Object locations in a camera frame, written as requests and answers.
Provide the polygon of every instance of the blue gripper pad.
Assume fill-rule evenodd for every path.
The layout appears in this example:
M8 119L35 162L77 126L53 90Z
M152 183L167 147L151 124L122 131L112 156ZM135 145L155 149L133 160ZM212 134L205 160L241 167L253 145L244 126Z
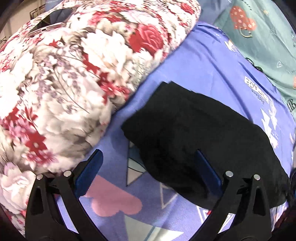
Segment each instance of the blue gripper pad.
M223 195L222 181L200 150L195 152L194 163L209 192L221 197Z
M76 197L84 196L89 189L92 181L96 177L98 171L103 164L103 153L101 150L95 150L90 157L91 160L84 168L83 172L75 182L75 195Z

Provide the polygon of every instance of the mobile phone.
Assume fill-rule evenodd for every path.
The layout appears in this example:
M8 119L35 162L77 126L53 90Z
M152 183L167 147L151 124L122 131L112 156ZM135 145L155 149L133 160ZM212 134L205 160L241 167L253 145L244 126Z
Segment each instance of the mobile phone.
M69 18L77 10L77 7L69 7L58 9L42 19L27 35L33 37L41 32L48 31L54 28L63 27L66 25Z

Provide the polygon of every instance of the triangle pattern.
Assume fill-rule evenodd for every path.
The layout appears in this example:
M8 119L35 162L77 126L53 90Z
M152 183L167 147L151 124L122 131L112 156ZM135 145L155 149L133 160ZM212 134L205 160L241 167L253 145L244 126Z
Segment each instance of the triangle pattern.
M128 173L127 173L127 180L126 180L126 185L130 185L132 182L137 180L140 176L142 176L142 172L138 172L134 169L128 168Z
M124 216L128 241L172 241L183 232L155 227Z
M176 193L171 187L167 187L163 183L160 183L161 209L164 209L169 205L177 196L178 193Z
M200 217L200 222L201 222L201 224L203 224L204 221L205 221L205 220L207 219L207 217L209 216L209 215L208 215L209 210L204 209L204 208L199 207L199 206L196 206L196 207L197 207L198 215L199 215L199 217ZM224 223L223 223L223 225L222 225L222 227L221 227L219 233L222 232L223 229L226 227L226 225L227 225L230 221L233 220L233 217L234 217L234 214L232 214L232 213L229 213L229 214L227 215L227 217L226 217L226 219L225 219L225 221L224 221Z

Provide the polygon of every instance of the fabric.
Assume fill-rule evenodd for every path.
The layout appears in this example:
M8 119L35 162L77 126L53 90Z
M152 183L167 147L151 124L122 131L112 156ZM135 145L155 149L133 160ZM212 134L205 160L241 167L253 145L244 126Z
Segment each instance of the fabric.
M46 0L45 3L45 11L49 11L50 9L54 8L57 6L60 2L63 0Z
M231 4L231 0L199 0L202 12L200 21L213 24L219 15Z
M147 171L198 206L211 210L220 196L211 195L205 186L195 163L198 160L194 159L197 150L221 180L228 170L241 178L259 174L269 206L286 201L289 177L267 135L212 98L172 82L161 84L147 104L122 125L122 130L140 149ZM240 198L237 195L234 199L230 212L236 213Z
M296 202L283 213L276 223L270 241L293 241L295 238Z
M74 6L65 27L27 37ZM24 213L35 175L82 161L199 15L195 0L71 0L21 27L0 52L0 203Z
M293 191L293 194L296 198L296 168L294 168L291 172L290 175L290 179L291 179L291 189Z
M103 152L104 162L80 202L110 241L188 241L209 214L156 181L121 130L124 121L146 104L162 81L173 81L214 98L260 126L274 143L273 150L285 172L291 173L295 121L279 92L221 30L199 22L113 115L106 134L95 146ZM67 227L75 231L61 199L58 205ZM270 210L272 227L286 208L287 203ZM228 215L221 230L229 228L234 216Z
M286 19L289 21L289 24L296 32L296 8L294 7L294 2L285 1L285 0L272 0L285 15Z
M268 76L296 118L296 34L276 4L234 0L214 24Z

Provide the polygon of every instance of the metal screw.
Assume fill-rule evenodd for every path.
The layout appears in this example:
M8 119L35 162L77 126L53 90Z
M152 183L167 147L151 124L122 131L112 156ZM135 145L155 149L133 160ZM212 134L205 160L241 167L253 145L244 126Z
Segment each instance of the metal screw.
M72 175L72 172L69 171L69 170L64 172L64 176L65 176L65 177L69 177L69 176L71 176L71 175Z
M43 178L43 175L42 175L42 174L39 174L39 175L36 177L37 180L41 180L42 178Z
M233 172L232 172L232 171L226 171L226 172L225 172L225 175L226 175L227 177L233 177Z
M259 181L260 180L260 176L258 174L255 174L254 175L254 179L257 180L257 181Z

